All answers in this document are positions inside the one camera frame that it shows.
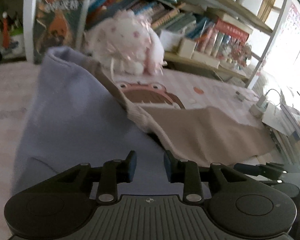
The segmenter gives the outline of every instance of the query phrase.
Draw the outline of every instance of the white stuffed animal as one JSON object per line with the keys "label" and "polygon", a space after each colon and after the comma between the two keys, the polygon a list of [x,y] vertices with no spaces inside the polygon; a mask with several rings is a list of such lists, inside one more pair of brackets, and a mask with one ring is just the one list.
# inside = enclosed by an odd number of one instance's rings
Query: white stuffed animal
{"label": "white stuffed animal", "polygon": [[134,75],[156,74],[164,63],[158,35],[142,16],[118,11],[86,34],[86,50],[106,67]]}

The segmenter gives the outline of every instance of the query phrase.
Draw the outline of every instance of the brown fabric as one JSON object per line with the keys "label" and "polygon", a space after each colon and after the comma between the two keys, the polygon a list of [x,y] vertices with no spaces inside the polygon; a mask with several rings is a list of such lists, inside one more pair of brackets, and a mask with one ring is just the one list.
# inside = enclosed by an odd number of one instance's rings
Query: brown fabric
{"label": "brown fabric", "polygon": [[275,148],[266,129],[240,124],[215,107],[137,106],[101,71],[99,63],[87,60],[83,67],[122,104],[130,120],[144,132],[155,133],[163,147],[179,159],[192,160],[200,166],[209,166],[212,162],[230,165]]}
{"label": "brown fabric", "polygon": [[266,129],[237,123],[218,108],[144,109],[173,142],[175,154],[182,153],[179,158],[186,157],[202,166],[242,162],[275,147]]}

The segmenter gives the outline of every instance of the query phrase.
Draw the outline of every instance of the ribbed gray plate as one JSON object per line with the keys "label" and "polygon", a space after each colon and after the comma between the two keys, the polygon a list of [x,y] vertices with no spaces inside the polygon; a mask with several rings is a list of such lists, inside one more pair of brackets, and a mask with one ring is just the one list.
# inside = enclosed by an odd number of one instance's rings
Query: ribbed gray plate
{"label": "ribbed gray plate", "polygon": [[[86,226],[59,240],[238,240],[219,228],[200,207],[177,196],[123,196],[99,207]],[[276,240],[292,239],[287,235]],[[11,240],[22,240],[13,237]]]}

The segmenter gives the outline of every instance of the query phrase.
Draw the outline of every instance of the lavender blanket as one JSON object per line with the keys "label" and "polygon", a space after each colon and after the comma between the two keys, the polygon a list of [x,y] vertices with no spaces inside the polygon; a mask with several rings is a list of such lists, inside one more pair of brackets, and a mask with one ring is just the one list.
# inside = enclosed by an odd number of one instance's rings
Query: lavender blanket
{"label": "lavender blanket", "polygon": [[170,184],[163,149],[127,118],[111,94],[80,65],[86,57],[70,48],[50,49],[17,151],[13,194],[79,163],[102,166],[135,150],[133,182],[120,194],[181,194]]}

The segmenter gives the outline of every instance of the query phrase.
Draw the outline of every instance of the metal rivet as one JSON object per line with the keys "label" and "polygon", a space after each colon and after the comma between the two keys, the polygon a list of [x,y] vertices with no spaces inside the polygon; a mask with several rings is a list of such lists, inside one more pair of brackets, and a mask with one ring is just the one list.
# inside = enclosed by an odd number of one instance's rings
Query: metal rivet
{"label": "metal rivet", "polygon": [[114,197],[111,194],[102,194],[99,196],[99,200],[102,202],[112,201]]}
{"label": "metal rivet", "polygon": [[188,196],[186,196],[186,199],[191,202],[198,202],[202,200],[202,197],[198,194],[189,194]]}

